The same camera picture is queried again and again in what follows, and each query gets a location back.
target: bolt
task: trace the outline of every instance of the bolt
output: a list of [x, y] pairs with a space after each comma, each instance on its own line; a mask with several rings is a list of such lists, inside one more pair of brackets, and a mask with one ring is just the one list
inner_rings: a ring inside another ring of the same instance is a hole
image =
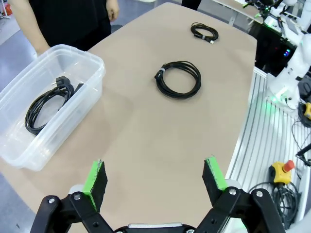
[[74, 195], [74, 197], [73, 197], [73, 199], [75, 199], [75, 200], [80, 200], [80, 198], [81, 198], [80, 194]]
[[256, 196], [261, 198], [263, 196], [263, 193], [261, 191], [257, 191]]
[[231, 189], [229, 189], [229, 193], [231, 195], [236, 195], [237, 191], [235, 189], [231, 188]]

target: grooved metal surface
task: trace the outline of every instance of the grooved metal surface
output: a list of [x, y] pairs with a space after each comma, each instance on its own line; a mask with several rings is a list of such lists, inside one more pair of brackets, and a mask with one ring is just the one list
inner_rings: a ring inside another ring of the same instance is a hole
[[[299, 147], [311, 142], [311, 130], [297, 122], [296, 111], [286, 113], [268, 101], [264, 93], [266, 89], [266, 74], [255, 67], [245, 124], [226, 174], [226, 179], [237, 180], [244, 191], [268, 181], [268, 168], [271, 164], [289, 159], [296, 165], [296, 169], [292, 171], [292, 182], [299, 187], [297, 173], [302, 173], [304, 165], [295, 154], [300, 150]], [[292, 126], [299, 146], [294, 141]], [[258, 187], [272, 192], [272, 187], [268, 184]]]

